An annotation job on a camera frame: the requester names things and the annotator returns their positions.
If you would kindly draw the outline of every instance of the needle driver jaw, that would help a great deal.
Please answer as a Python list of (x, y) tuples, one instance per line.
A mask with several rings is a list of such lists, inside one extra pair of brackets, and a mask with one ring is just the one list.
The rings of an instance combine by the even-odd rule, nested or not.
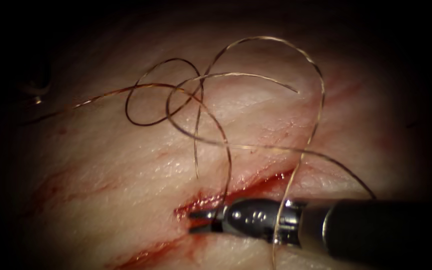
[[(274, 227), (280, 202), (263, 199), (239, 199), (231, 205), (189, 214), (193, 220), (205, 220), (206, 225), (189, 229), (190, 234), (227, 233), (240, 237), (263, 239), (273, 243)], [(279, 220), (279, 241), (294, 243), (298, 234), (299, 205), (290, 201), (285, 203)]]

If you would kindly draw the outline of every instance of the dark background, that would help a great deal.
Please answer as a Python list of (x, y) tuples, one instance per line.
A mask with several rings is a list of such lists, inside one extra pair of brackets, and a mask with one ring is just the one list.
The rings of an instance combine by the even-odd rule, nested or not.
[[(35, 50), (57, 47), (76, 31), (94, 24), (99, 19), (121, 10), (137, 10), (141, 19), (160, 10), (170, 10), (202, 1), (150, 1), (132, 3), (120, 1), (92, 1), (86, 4), (61, 1), (1, 4), (0, 6), (0, 121), (5, 106), (13, 101), (12, 82), (18, 69), (25, 64), (25, 55)], [(351, 6), (356, 10), (351, 17), (341, 18), (360, 34), (364, 42), (382, 48), (381, 52), (394, 56), (407, 68), (407, 79), (413, 81), (415, 91), (427, 92), (425, 100), (432, 111), (432, 1), (318, 1), (322, 9)], [(432, 213), (421, 213), (424, 222), (432, 223)], [(421, 248), (429, 232), (421, 232)], [(8, 232), (0, 223), (0, 269), (24, 269), (19, 258), (12, 256), (7, 246)]]

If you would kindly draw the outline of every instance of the brown suture thread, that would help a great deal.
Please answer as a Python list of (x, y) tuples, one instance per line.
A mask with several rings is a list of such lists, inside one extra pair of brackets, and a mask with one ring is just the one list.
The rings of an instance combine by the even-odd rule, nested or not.
[[(229, 49), (235, 47), (238, 44), (241, 43), (245, 43), (245, 42), (249, 42), (249, 41), (258, 41), (258, 40), (266, 40), (266, 41), (274, 41), (274, 42), (279, 42), (282, 43), (286, 46), (289, 46), (290, 48), (295, 49), (296, 51), (298, 51), (299, 53), (301, 53), (306, 60), (312, 64), (314, 70), (317, 72), (318, 76), (319, 76), (319, 80), (321, 83), (321, 99), (319, 102), (319, 107), (318, 107), (318, 114), (315, 120), (315, 123), (313, 125), (313, 129), (311, 132), (311, 135), (309, 136), (307, 142), (306, 142), (306, 147), (304, 149), (300, 149), (300, 148), (292, 148), (292, 147), (282, 147), (282, 146), (275, 146), (275, 145), (257, 145), (257, 144), (236, 144), (236, 143), (230, 143), (228, 141), (228, 138), (226, 137), (226, 134), (224, 132), (223, 127), (221, 126), (221, 124), (219, 123), (219, 121), (216, 119), (216, 117), (209, 111), (208, 107), (204, 104), (204, 82), (206, 79), (211, 79), (211, 78), (218, 78), (218, 77), (234, 77), (234, 76), (242, 76), (242, 77), (255, 77), (255, 78), (260, 78), (263, 80), (267, 80), (270, 82), (273, 82), (275, 84), (278, 84), (290, 91), (293, 91), (295, 93), (299, 93), (296, 89), (294, 89), (293, 87), (291, 87), (290, 85), (281, 83), (273, 78), (270, 77), (266, 77), (266, 76), (262, 76), (262, 75), (258, 75), (258, 74), (251, 74), (251, 73), (240, 73), (240, 72), (226, 72), (226, 73), (213, 73), (210, 74), (211, 68), (215, 65), (215, 63), (218, 61), (218, 59)], [(190, 79), (186, 79), (184, 81), (182, 81), (181, 83), (179, 83), (178, 85), (171, 85), (171, 84), (165, 84), (165, 83), (147, 83), (147, 84), (139, 84), (139, 82), (144, 79), (147, 75), (149, 75), (152, 71), (154, 71), (155, 69), (157, 69), (159, 66), (164, 65), (168, 62), (172, 62), (172, 61), (180, 61), (180, 62), (184, 62), (188, 65), (190, 65), (195, 73), (196, 73), (196, 77), (194, 78), (190, 78)], [(199, 86), (193, 91), (193, 92), (187, 92), (183, 86), (188, 83), (188, 82), (194, 82), (194, 81), (199, 81)], [(167, 99), (166, 99), (166, 104), (165, 104), (165, 117), (156, 120), (154, 122), (151, 123), (138, 123), (135, 122), (131, 119), (128, 110), (129, 110), (129, 102), (130, 102), (130, 98), (134, 92), (135, 89), (141, 89), (141, 88), (155, 88), (155, 87), (161, 87), (161, 88), (170, 88), (171, 92), (169, 93)], [(197, 97), (197, 93), (201, 90), (200, 93), (200, 98)], [(246, 149), (246, 150), (258, 150), (258, 149), (266, 149), (266, 150), (271, 150), (271, 151), (275, 151), (278, 153), (281, 152), (285, 152), (285, 153), (297, 153), (300, 154), (299, 157), (299, 161), (296, 164), (294, 170), (292, 171), (291, 174), (291, 178), (289, 179), (289, 182), (286, 186), (281, 204), (279, 206), (279, 210), (276, 216), (276, 220), (278, 221), (280, 219), (281, 216), (281, 212), (283, 209), (283, 203), (286, 200), (286, 198), (288, 197), (288, 193), (291, 187), (291, 184), (294, 180), (294, 177), (298, 171), (299, 165), (301, 164), (301, 160), (303, 159), (304, 155), (312, 155), (312, 156), (316, 156), (319, 157), (325, 161), (328, 161), (332, 164), (335, 164), (336, 166), (338, 166), (339, 168), (341, 168), (343, 171), (345, 171), (349, 176), (351, 176), (356, 182), (358, 182), (358, 184), (363, 187), (363, 189), (369, 194), (369, 196), (371, 197), (371, 199), (376, 199), (375, 194), (371, 191), (371, 189), (357, 176), (355, 175), (349, 168), (347, 168), (346, 166), (344, 166), (342, 163), (340, 163), (339, 161), (325, 155), (319, 152), (314, 152), (314, 151), (310, 151), (308, 150), (308, 146), (310, 145), (314, 135), (316, 134), (316, 130), (318, 128), (320, 119), (321, 119), (321, 114), (323, 111), (323, 107), (324, 107), (324, 102), (325, 102), (325, 84), (323, 81), (323, 76), (322, 73), (319, 69), (319, 67), (315, 64), (315, 62), (310, 58), (310, 56), (303, 51), (300, 48), (297, 48), (296, 46), (294, 46), (292, 43), (284, 40), (284, 39), (280, 39), (280, 38), (276, 38), (276, 37), (271, 37), (271, 36), (254, 36), (254, 37), (248, 37), (248, 38), (244, 38), (241, 40), (238, 40), (236, 42), (233, 42), (232, 44), (226, 46), (224, 49), (222, 49), (214, 58), (214, 60), (211, 62), (211, 64), (208, 66), (208, 68), (206, 69), (206, 72), (204, 73), (204, 75), (200, 75), (198, 69), (188, 60), (182, 59), (182, 58), (171, 58), (168, 59), (166, 61), (160, 62), (156, 65), (154, 65), (153, 67), (151, 67), (143, 76), (141, 76), (136, 83), (134, 84), (134, 86), (130, 86), (130, 87), (126, 87), (126, 88), (122, 88), (122, 89), (118, 89), (118, 90), (114, 90), (114, 91), (110, 91), (107, 93), (104, 93), (102, 95), (90, 98), (82, 103), (78, 103), (76, 105), (72, 105), (72, 106), (68, 106), (62, 110), (50, 113), (50, 114), (46, 114), (43, 115), (39, 118), (36, 118), (34, 120), (30, 120), (27, 122), (22, 123), (22, 125), (29, 125), (29, 124), (35, 124), (38, 122), (41, 122), (43, 120), (61, 115), (63, 113), (67, 113), (69, 111), (78, 109), (84, 105), (96, 102), (97, 100), (100, 100), (102, 98), (105, 97), (110, 97), (110, 96), (115, 96), (115, 95), (119, 95), (122, 93), (126, 93), (128, 92), (127, 98), (126, 98), (126, 102), (125, 102), (125, 114), (126, 114), (126, 118), (129, 120), (129, 122), (131, 122), (133, 125), (136, 126), (140, 126), (140, 127), (149, 127), (149, 126), (154, 126), (157, 125), (165, 120), (168, 120), (172, 126), (177, 129), (179, 132), (181, 132), (182, 134), (192, 138), (194, 140), (194, 166), (195, 166), (195, 174), (196, 174), (196, 178), (199, 178), (199, 169), (198, 169), (198, 147), (197, 147), (197, 143), (204, 143), (207, 145), (213, 145), (213, 146), (219, 146), (219, 147), (224, 147), (226, 150), (226, 155), (227, 155), (227, 161), (228, 161), (228, 172), (227, 172), (227, 179), (225, 182), (225, 186), (224, 186), (224, 191), (223, 191), (223, 197), (221, 200), (221, 204), (225, 203), (226, 200), (226, 196), (228, 195), (228, 190), (229, 190), (229, 186), (230, 186), (230, 182), (231, 182), (231, 176), (232, 176), (232, 167), (233, 167), (233, 162), (231, 159), (231, 149)], [(187, 95), (188, 98), (187, 100), (180, 105), (178, 108), (176, 108), (174, 111), (170, 111), (170, 103), (171, 103), (171, 98), (172, 96), (176, 93), (182, 93), (184, 95)], [(198, 104), (198, 111), (197, 111), (197, 115), (196, 115), (196, 124), (194, 127), (193, 131), (187, 131), (184, 128), (182, 128), (181, 126), (179, 126), (175, 120), (173, 119), (173, 116), (175, 114), (177, 114), (182, 108), (184, 108), (189, 102), (191, 101), (195, 101)], [(222, 141), (217, 141), (217, 140), (211, 140), (211, 139), (206, 139), (203, 137), (198, 136), (198, 128), (199, 128), (199, 123), (200, 123), (200, 118), (201, 118), (201, 113), (204, 112), (206, 113), (211, 120), (215, 123), (215, 125), (217, 126), (219, 133), (221, 135), (221, 140)], [(272, 268), (276, 269), (276, 244), (278, 243), (279, 239), (278, 239), (278, 229), (279, 229), (279, 223), (276, 222), (275, 224), (275, 228), (274, 228), (274, 235), (273, 235), (273, 239), (274, 239), (274, 243), (272, 245), (272, 252), (271, 252), (271, 258), (272, 258)]]

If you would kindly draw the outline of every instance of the blood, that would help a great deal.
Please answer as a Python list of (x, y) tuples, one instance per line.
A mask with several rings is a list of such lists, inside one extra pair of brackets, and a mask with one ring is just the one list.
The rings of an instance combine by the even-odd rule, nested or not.
[[(219, 206), (223, 198), (225, 199), (225, 204), (230, 204), (239, 198), (264, 197), (265, 194), (268, 194), (269, 192), (283, 189), (287, 185), (292, 172), (293, 170), (289, 170), (272, 177), (260, 179), (249, 187), (243, 187), (239, 190), (230, 192), (225, 198), (222, 194), (205, 194), (200, 190), (196, 195), (191, 197), (187, 203), (174, 209), (174, 216), (178, 221), (182, 221), (187, 217), (189, 212), (211, 209)], [(192, 219), (187, 223), (187, 225), (189, 228), (203, 225), (205, 223), (208, 223), (208, 221)], [(114, 266), (114, 264), (107, 264), (106, 267), (114, 270), (144, 269), (154, 267), (164, 260), (169, 260), (174, 256), (179, 256), (179, 259), (185, 258), (189, 262), (197, 264), (198, 260), (196, 255), (198, 252), (205, 250), (208, 246), (209, 237), (212, 237), (212, 235), (185, 234), (174, 240), (160, 242), (149, 248), (140, 250), (125, 262), (117, 264), (116, 266)]]

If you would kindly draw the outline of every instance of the suture thread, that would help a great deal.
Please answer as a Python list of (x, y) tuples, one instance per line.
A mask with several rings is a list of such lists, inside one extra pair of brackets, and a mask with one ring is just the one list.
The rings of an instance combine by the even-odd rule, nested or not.
[[(270, 77), (266, 77), (266, 76), (262, 76), (262, 75), (258, 75), (258, 74), (251, 74), (251, 73), (240, 73), (240, 72), (225, 72), (225, 73), (213, 73), (210, 74), (210, 71), (212, 69), (212, 67), (215, 65), (215, 63), (218, 61), (218, 59), (229, 49), (237, 46), (238, 44), (241, 43), (245, 43), (245, 42), (249, 42), (249, 41), (257, 41), (257, 40), (266, 40), (266, 41), (275, 41), (275, 42), (279, 42), (282, 43), (286, 46), (289, 46), (290, 48), (293, 48), (294, 50), (298, 51), (299, 53), (301, 53), (305, 59), (312, 64), (313, 68), (315, 69), (315, 71), (317, 72), (318, 76), (319, 76), (319, 80), (320, 80), (320, 84), (321, 84), (321, 99), (319, 102), (319, 106), (318, 106), (318, 113), (316, 116), (316, 120), (315, 123), (313, 125), (312, 128), (312, 132), (311, 135), (309, 136), (307, 142), (306, 142), (306, 146), (304, 147), (304, 149), (300, 149), (300, 148), (292, 148), (292, 147), (283, 147), (283, 146), (274, 146), (274, 145), (256, 145), (256, 144), (237, 144), (237, 143), (230, 143), (228, 141), (228, 138), (226, 137), (226, 134), (224, 132), (223, 127), (221, 126), (221, 124), (219, 123), (219, 121), (216, 119), (216, 117), (209, 111), (208, 107), (204, 104), (204, 82), (206, 79), (211, 79), (211, 78), (218, 78), (218, 77), (256, 77), (256, 78), (261, 78), (270, 82), (273, 82), (275, 84), (278, 84), (290, 91), (293, 91), (295, 93), (299, 93), (296, 89), (294, 89), (293, 87), (291, 87), (290, 85), (281, 83), (273, 78)], [(147, 83), (147, 84), (139, 84), (139, 82), (144, 79), (147, 75), (149, 75), (151, 72), (153, 72), (155, 69), (157, 69), (158, 67), (160, 67), (163, 64), (166, 64), (168, 62), (173, 62), (173, 61), (181, 61), (184, 62), (188, 65), (190, 65), (195, 73), (196, 73), (196, 77), (190, 78), (190, 79), (186, 79), (184, 81), (182, 81), (181, 83), (179, 83), (178, 85), (171, 85), (171, 84), (165, 84), (165, 83)], [(194, 82), (194, 81), (199, 81), (199, 86), (192, 92), (192, 93), (188, 93), (186, 92), (186, 90), (183, 88), (185, 86), (186, 83), (188, 82)], [(165, 117), (162, 117), (159, 120), (153, 121), (151, 123), (138, 123), (134, 120), (131, 119), (128, 110), (129, 110), (129, 106), (130, 106), (130, 98), (134, 92), (135, 89), (140, 89), (140, 88), (155, 88), (155, 87), (161, 87), (161, 88), (169, 88), (171, 89), (171, 92), (169, 93), (167, 99), (166, 99), (166, 104), (165, 104)], [(197, 93), (200, 91), (200, 98), (197, 97)], [(110, 97), (110, 96), (115, 96), (115, 95), (119, 95), (122, 93), (126, 93), (128, 92), (127, 98), (126, 98), (126, 102), (125, 102), (125, 114), (126, 114), (126, 118), (133, 124), (136, 126), (140, 126), (140, 127), (149, 127), (149, 126), (154, 126), (157, 125), (165, 120), (168, 120), (172, 126), (177, 129), (179, 132), (181, 132), (182, 134), (192, 138), (194, 140), (194, 167), (195, 167), (195, 174), (196, 174), (196, 179), (199, 178), (199, 169), (198, 169), (198, 142), (199, 143), (204, 143), (204, 144), (208, 144), (208, 145), (213, 145), (213, 146), (219, 146), (219, 147), (224, 147), (226, 150), (226, 155), (227, 155), (227, 161), (228, 161), (228, 171), (227, 171), (227, 178), (226, 178), (226, 182), (225, 182), (225, 186), (224, 186), (224, 190), (222, 193), (222, 200), (221, 200), (221, 204), (225, 203), (226, 200), (226, 196), (228, 195), (228, 190), (229, 190), (229, 186), (230, 186), (230, 182), (231, 182), (231, 177), (232, 177), (232, 168), (233, 168), (233, 162), (231, 159), (231, 149), (245, 149), (245, 150), (258, 150), (258, 149), (266, 149), (266, 150), (271, 150), (271, 151), (275, 151), (278, 153), (281, 152), (285, 152), (285, 153), (299, 153), (299, 160), (294, 168), (294, 170), (292, 171), (291, 177), (288, 181), (288, 184), (286, 186), (286, 189), (284, 191), (284, 195), (281, 201), (281, 204), (279, 206), (279, 210), (276, 216), (276, 220), (280, 220), (281, 217), (281, 213), (283, 210), (283, 206), (284, 206), (284, 201), (287, 199), (288, 194), (289, 194), (289, 190), (290, 187), (294, 181), (295, 175), (298, 172), (298, 169), (300, 167), (300, 164), (304, 158), (305, 155), (312, 155), (312, 156), (316, 156), (319, 157), (325, 161), (328, 161), (332, 164), (335, 164), (336, 166), (338, 166), (339, 168), (341, 168), (343, 171), (345, 171), (349, 176), (351, 176), (356, 182), (358, 182), (358, 184), (363, 187), (363, 189), (369, 194), (369, 196), (371, 197), (371, 199), (376, 199), (376, 195), (371, 191), (371, 189), (356, 175), (354, 174), (349, 168), (347, 168), (346, 166), (344, 166), (342, 163), (340, 163), (339, 161), (325, 155), (319, 152), (314, 152), (314, 151), (310, 151), (308, 150), (308, 146), (310, 145), (313, 137), (316, 134), (316, 130), (318, 128), (318, 125), (320, 123), (320, 119), (321, 119), (321, 114), (323, 111), (323, 107), (324, 107), (324, 102), (325, 102), (325, 96), (326, 96), (326, 92), (325, 92), (325, 83), (323, 80), (323, 75), (320, 71), (320, 68), (315, 64), (315, 62), (310, 58), (310, 56), (303, 51), (302, 49), (294, 46), (292, 43), (281, 39), (281, 38), (276, 38), (276, 37), (271, 37), (271, 36), (254, 36), (254, 37), (248, 37), (248, 38), (243, 38), (241, 40), (238, 40), (236, 42), (231, 43), (230, 45), (226, 46), (224, 49), (222, 49), (217, 55), (216, 57), (213, 59), (213, 61), (211, 62), (211, 64), (208, 66), (208, 68), (206, 69), (204, 75), (201, 75), (200, 72), (198, 71), (198, 69), (188, 60), (182, 59), (182, 58), (171, 58), (168, 60), (165, 60), (163, 62), (160, 62), (156, 65), (154, 65), (153, 67), (151, 67), (144, 75), (142, 75), (133, 86), (130, 87), (126, 87), (126, 88), (122, 88), (122, 89), (118, 89), (118, 90), (114, 90), (114, 91), (110, 91), (107, 93), (104, 93), (102, 95), (99, 96), (95, 96), (93, 98), (90, 98), (84, 102), (78, 103), (76, 105), (72, 105), (72, 106), (68, 106), (62, 110), (50, 113), (50, 114), (46, 114), (43, 115), (41, 117), (38, 117), (34, 120), (30, 120), (27, 122), (22, 123), (22, 125), (29, 125), (29, 124), (35, 124), (38, 123), (40, 121), (61, 115), (63, 113), (66, 113), (68, 111), (71, 110), (75, 110), (78, 109), (84, 105), (96, 102), (102, 98), (105, 97)], [(184, 95), (187, 95), (188, 98), (186, 99), (186, 101), (180, 105), (178, 108), (176, 108), (174, 111), (170, 111), (170, 103), (171, 103), (171, 98), (173, 97), (173, 95), (176, 93), (182, 93)], [(187, 131), (184, 128), (182, 128), (180, 125), (178, 125), (175, 120), (173, 119), (173, 116), (175, 114), (177, 114), (179, 111), (181, 111), (181, 109), (183, 109), (189, 102), (191, 101), (195, 101), (198, 104), (198, 110), (197, 110), (197, 115), (196, 115), (196, 124), (194, 127), (194, 131)], [(211, 140), (211, 139), (206, 139), (204, 137), (200, 137), (198, 136), (198, 129), (199, 129), (199, 124), (200, 124), (200, 119), (201, 119), (201, 115), (202, 112), (206, 113), (211, 120), (215, 123), (215, 125), (217, 126), (219, 133), (221, 135), (221, 141), (217, 141), (217, 140)], [(273, 234), (273, 239), (274, 239), (274, 243), (272, 245), (272, 252), (271, 252), (271, 259), (272, 259), (272, 268), (275, 270), (276, 269), (276, 244), (278, 243), (279, 239), (278, 239), (278, 230), (279, 230), (279, 223), (276, 222), (275, 223), (275, 228), (274, 228), (274, 234)]]

